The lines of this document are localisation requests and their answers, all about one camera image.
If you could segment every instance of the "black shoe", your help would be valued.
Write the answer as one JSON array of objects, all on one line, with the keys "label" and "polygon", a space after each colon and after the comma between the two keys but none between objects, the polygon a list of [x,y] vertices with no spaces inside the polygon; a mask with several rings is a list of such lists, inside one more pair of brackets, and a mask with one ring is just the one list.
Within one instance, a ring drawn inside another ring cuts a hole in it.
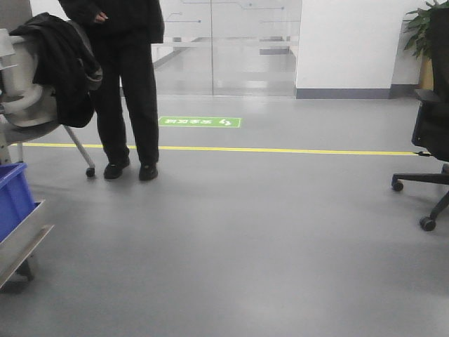
[{"label": "black shoe", "polygon": [[156,168],[156,164],[146,165],[142,164],[139,172],[139,180],[147,181],[151,179],[155,179],[157,177],[158,171]]},{"label": "black shoe", "polygon": [[117,179],[127,166],[129,166],[129,158],[118,164],[109,163],[105,168],[105,179]]}]

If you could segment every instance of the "green floor sign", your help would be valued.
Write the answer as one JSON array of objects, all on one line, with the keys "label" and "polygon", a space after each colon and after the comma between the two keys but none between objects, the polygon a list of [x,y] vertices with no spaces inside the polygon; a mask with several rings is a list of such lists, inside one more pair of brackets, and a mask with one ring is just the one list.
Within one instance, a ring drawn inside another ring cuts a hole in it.
[{"label": "green floor sign", "polygon": [[241,118],[229,117],[165,117],[159,118],[160,126],[196,126],[212,128],[239,128]]}]

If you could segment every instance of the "yellow floor line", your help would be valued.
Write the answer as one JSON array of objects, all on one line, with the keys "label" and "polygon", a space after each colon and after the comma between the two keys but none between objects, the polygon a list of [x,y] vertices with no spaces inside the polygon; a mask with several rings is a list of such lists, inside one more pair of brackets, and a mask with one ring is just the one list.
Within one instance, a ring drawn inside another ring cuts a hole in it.
[{"label": "yellow floor line", "polygon": [[[76,147],[75,144],[57,144],[57,143],[23,143],[27,147]],[[101,145],[86,144],[83,145],[89,149],[101,149]],[[264,152],[264,153],[300,153],[300,154],[352,154],[369,156],[415,156],[414,152],[400,151],[351,151],[351,150],[301,150],[301,149],[270,149],[258,147],[201,147],[201,146],[160,146],[161,150],[178,151],[223,151],[223,152]]]}]

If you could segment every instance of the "blue plastic bin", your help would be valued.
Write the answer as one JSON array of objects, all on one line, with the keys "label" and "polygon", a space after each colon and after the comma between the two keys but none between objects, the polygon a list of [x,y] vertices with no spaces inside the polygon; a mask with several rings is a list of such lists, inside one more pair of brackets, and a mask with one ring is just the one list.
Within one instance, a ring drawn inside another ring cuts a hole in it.
[{"label": "blue plastic bin", "polygon": [[25,163],[0,165],[0,242],[35,208]]}]

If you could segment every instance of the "glass door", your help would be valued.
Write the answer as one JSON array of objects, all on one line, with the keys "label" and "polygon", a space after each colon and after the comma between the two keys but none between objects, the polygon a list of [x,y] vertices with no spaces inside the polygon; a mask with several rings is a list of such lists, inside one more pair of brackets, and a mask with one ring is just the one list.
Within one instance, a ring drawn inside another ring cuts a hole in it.
[{"label": "glass door", "polygon": [[300,0],[212,1],[214,95],[295,95]]},{"label": "glass door", "polygon": [[152,45],[160,95],[212,95],[210,0],[160,0],[164,43]]},{"label": "glass door", "polygon": [[158,93],[295,95],[301,0],[161,0]]}]

